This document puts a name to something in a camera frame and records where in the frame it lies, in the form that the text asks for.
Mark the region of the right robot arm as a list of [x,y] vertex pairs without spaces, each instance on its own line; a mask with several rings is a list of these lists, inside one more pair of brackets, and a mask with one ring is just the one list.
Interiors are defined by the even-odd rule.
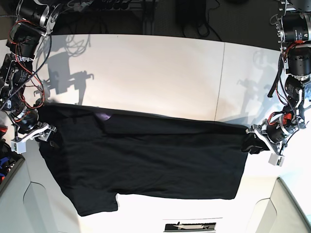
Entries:
[[43,66],[33,68],[40,42],[52,40],[52,31],[62,9],[58,0],[21,0],[17,4],[17,20],[8,33],[5,55],[0,68],[0,109],[12,121],[15,136],[11,150],[26,151],[26,142],[35,138],[47,142],[56,128],[39,121],[38,108],[45,102],[43,83],[36,86],[40,93],[38,103],[31,106],[24,90],[32,78],[37,78]]

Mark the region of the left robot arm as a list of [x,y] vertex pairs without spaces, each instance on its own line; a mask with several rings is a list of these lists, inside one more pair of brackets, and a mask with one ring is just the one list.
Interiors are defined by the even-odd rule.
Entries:
[[283,155],[289,140],[305,129],[305,112],[311,108],[311,2],[309,0],[280,0],[279,13],[270,24],[277,29],[280,56],[277,75],[268,93],[278,95],[283,109],[273,112],[260,125],[247,129],[248,138],[242,151],[250,154],[270,150]]

